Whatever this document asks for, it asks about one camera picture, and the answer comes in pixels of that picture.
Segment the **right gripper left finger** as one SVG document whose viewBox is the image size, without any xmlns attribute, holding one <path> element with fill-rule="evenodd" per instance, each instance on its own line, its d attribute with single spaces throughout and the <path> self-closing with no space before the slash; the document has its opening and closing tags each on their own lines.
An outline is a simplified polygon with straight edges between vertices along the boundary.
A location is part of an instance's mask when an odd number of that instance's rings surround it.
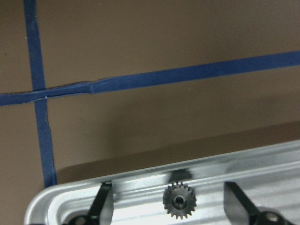
<svg viewBox="0 0 300 225">
<path fill-rule="evenodd" d="M 89 209 L 91 225 L 110 225 L 114 212 L 113 185 L 102 183 Z"/>
</svg>

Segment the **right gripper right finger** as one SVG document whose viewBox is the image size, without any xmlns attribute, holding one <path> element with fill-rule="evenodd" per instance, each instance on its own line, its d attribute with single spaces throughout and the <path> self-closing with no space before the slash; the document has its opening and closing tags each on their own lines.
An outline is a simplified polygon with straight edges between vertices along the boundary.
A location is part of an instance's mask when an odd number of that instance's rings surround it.
<svg viewBox="0 0 300 225">
<path fill-rule="evenodd" d="M 236 182 L 224 183 L 224 212 L 232 225 L 253 225 L 258 208 Z"/>
</svg>

